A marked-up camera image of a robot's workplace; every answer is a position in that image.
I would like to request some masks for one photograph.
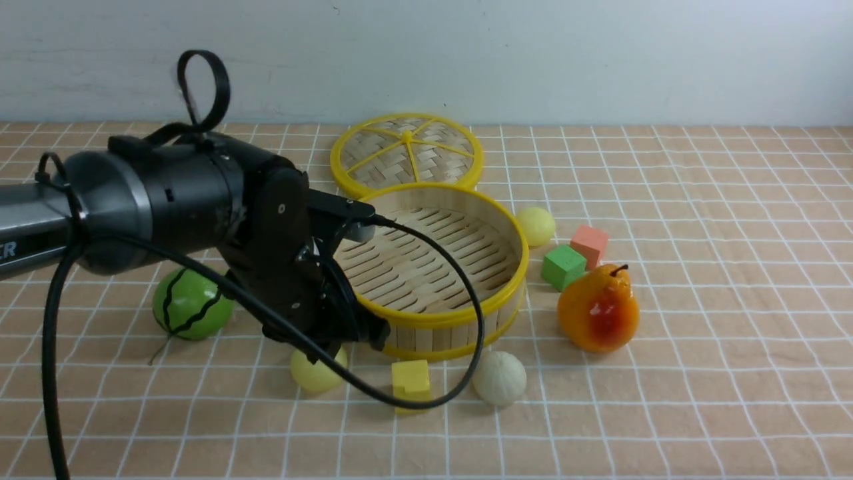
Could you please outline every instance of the black loop strap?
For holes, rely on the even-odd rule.
[[[47,172],[48,160],[53,162],[57,176],[62,181],[61,184],[57,184],[50,179],[50,174]],[[56,153],[44,152],[42,154],[42,157],[38,160],[38,170],[36,170],[35,179],[37,183],[49,186],[65,194],[65,198],[68,201],[68,209],[71,212],[72,228],[83,239],[88,238],[89,232],[86,229],[86,224],[83,222],[83,203],[74,189],[71,188],[65,166]]]
[[[213,81],[216,84],[216,95],[213,98],[213,106],[207,117],[201,122],[196,118],[195,105],[193,104],[192,96],[189,94],[189,86],[187,85],[187,64],[189,64],[189,60],[194,56],[201,56],[207,61],[207,65],[210,66],[213,72]],[[183,102],[187,106],[192,125],[174,122],[162,126],[159,130],[145,137],[150,143],[163,145],[173,138],[188,133],[209,132],[216,128],[225,118],[225,114],[228,113],[228,106],[231,102],[231,85],[228,78],[228,70],[225,68],[222,60],[213,52],[208,50],[187,50],[183,52],[177,61],[177,83],[181,87]]]

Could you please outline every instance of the yellow rim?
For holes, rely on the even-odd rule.
[[[483,347],[488,347],[492,343],[496,342],[498,338],[503,336],[503,334],[509,330],[509,327],[513,325],[515,317],[518,315],[519,311],[516,310],[513,313],[513,316],[507,320],[507,323],[501,325],[501,328],[487,336],[483,341]],[[385,349],[382,350],[382,353],[400,360],[426,360],[431,362],[453,360],[465,355],[470,355],[474,353],[475,347],[477,347],[476,343],[469,343],[464,347],[454,348],[452,350],[441,350],[440,352],[413,352],[411,350],[401,350],[396,347],[385,347]]]
[[[330,163],[331,163],[331,167],[332,167],[332,175],[334,176],[334,179],[338,183],[338,186],[340,187],[340,189],[343,190],[344,193],[346,193],[348,196],[351,196],[353,198],[361,198],[363,196],[370,195],[376,191],[376,190],[373,190],[373,189],[371,189],[371,188],[369,188],[363,184],[358,183],[357,181],[353,180],[352,177],[350,177],[350,171],[353,170],[355,167],[350,168],[350,169],[344,168],[344,166],[341,164],[340,154],[344,149],[344,145],[346,145],[346,143],[349,142],[350,138],[352,138],[352,136],[355,135],[356,132],[362,131],[362,130],[367,131],[367,132],[379,133],[380,135],[388,135],[389,137],[392,137],[392,138],[397,138],[399,141],[394,143],[391,147],[388,147],[387,149],[398,147],[400,144],[403,144],[403,140],[402,140],[403,136],[402,135],[400,135],[396,132],[385,131],[385,130],[373,128],[373,127],[371,127],[371,125],[373,125],[375,123],[382,122],[382,121],[388,121],[388,120],[393,120],[393,119],[398,119],[398,118],[406,118],[406,117],[415,117],[415,118],[420,118],[420,119],[426,120],[426,122],[424,122],[417,129],[415,129],[416,132],[418,132],[420,129],[424,128],[425,126],[437,121],[437,122],[444,123],[447,126],[452,126],[456,130],[458,130],[462,135],[465,136],[467,141],[471,144],[471,148],[473,149],[472,154],[468,154],[467,152],[461,152],[461,151],[454,149],[450,146],[444,146],[444,145],[441,145],[438,143],[427,142],[424,140],[417,140],[416,139],[416,140],[412,140],[412,143],[429,144],[429,145],[432,145],[434,147],[447,149],[448,151],[452,151],[452,152],[458,153],[460,155],[465,155],[465,156],[471,157],[472,158],[471,168],[465,173],[465,175],[462,175],[462,178],[460,178],[459,181],[456,182],[455,184],[461,186],[462,188],[466,188],[466,189],[474,188],[474,186],[477,184],[477,182],[479,182],[480,175],[483,173],[483,161],[484,161],[483,160],[484,159],[483,147],[480,145],[480,142],[477,139],[477,137],[475,137],[471,133],[471,131],[468,130],[465,126],[462,126],[462,125],[454,122],[453,120],[445,119],[443,117],[438,117],[436,115],[430,115],[430,114],[402,113],[402,114],[389,114],[389,115],[384,115],[384,116],[377,117],[377,118],[374,118],[371,120],[367,120],[367,121],[365,121],[365,122],[363,122],[357,126],[352,127],[346,133],[341,135],[340,138],[338,138],[338,140],[334,143],[334,146],[332,147],[332,152],[330,155],[330,158],[331,158]],[[412,161],[413,168],[414,168],[415,156],[412,155],[411,146],[408,143],[406,144],[406,148],[409,152],[409,159]],[[366,159],[362,159],[359,162],[359,164],[356,165],[356,167],[360,167],[363,163],[367,163],[368,161],[373,160],[378,155],[379,155],[379,153],[376,153],[376,154],[373,154]],[[417,178],[417,175],[418,175],[417,168],[414,168],[414,175]]]
[[[521,287],[521,285],[525,281],[525,277],[527,275],[527,266],[530,261],[530,252],[527,247],[527,239],[524,234],[521,232],[521,225],[515,219],[515,217],[509,212],[509,210],[505,209],[503,205],[498,202],[495,202],[488,196],[483,195],[475,190],[469,190],[465,187],[461,187],[458,184],[400,184],[394,185],[392,187],[385,188],[383,190],[377,190],[363,198],[360,199],[361,202],[370,203],[371,200],[389,195],[391,193],[395,193],[403,190],[413,190],[413,189],[424,189],[424,188],[438,188],[438,189],[447,189],[447,190],[456,190],[463,193],[466,193],[471,196],[477,197],[479,200],[483,202],[489,203],[491,206],[495,207],[500,211],[504,216],[506,216],[510,222],[513,224],[513,228],[516,233],[519,235],[519,240],[521,241],[521,259],[519,261],[519,267],[516,269],[513,277],[510,278],[509,282],[506,285],[503,285],[503,288],[497,291],[493,296],[483,300],[480,303],[480,309],[483,311],[483,315],[488,315],[498,308],[502,307],[504,303],[506,303],[510,297],[515,293],[515,291]],[[392,310],[387,307],[383,307],[378,303],[374,303],[373,301],[368,300],[367,298],[361,296],[359,293],[356,293],[356,298],[359,303],[364,305],[367,309],[371,310],[373,313],[376,313],[380,317],[388,320],[389,323],[396,326],[407,326],[412,328],[438,328],[438,327],[451,327],[466,324],[468,322],[473,321],[475,319],[476,313],[474,312],[473,307],[464,308],[462,310],[456,310],[453,312],[444,312],[444,313],[411,313],[411,312],[400,312],[398,310]]]

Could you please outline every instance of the white ball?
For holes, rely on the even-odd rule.
[[[471,384],[484,401],[505,407],[525,393],[527,372],[510,353],[485,352],[471,377]]]

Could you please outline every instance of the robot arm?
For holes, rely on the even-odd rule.
[[[211,65],[217,95],[195,116],[184,79],[192,56]],[[56,388],[56,316],[73,263],[115,275],[172,260],[208,277],[262,325],[268,338],[322,361],[355,388],[394,407],[428,409],[466,387],[485,342],[483,312],[459,264],[438,243],[376,214],[368,204],[310,187],[306,172],[279,155],[212,130],[229,102],[228,76],[211,52],[190,50],[178,82],[192,125],[171,123],[145,138],[113,136],[104,151],[61,161],[45,153],[36,182],[0,186],[0,280],[58,264],[42,329],[42,389],[51,459],[69,478]],[[48,173],[50,163],[56,172]],[[370,386],[334,360],[343,342],[382,350],[387,322],[363,307],[333,255],[344,238],[367,241],[377,226],[408,233],[436,249],[461,277],[477,314],[478,335],[461,381],[431,401],[406,401]],[[186,255],[217,249],[225,276]]]

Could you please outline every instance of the green cube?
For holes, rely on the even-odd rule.
[[[542,278],[562,292],[586,273],[586,259],[568,245],[560,245],[545,255]]]

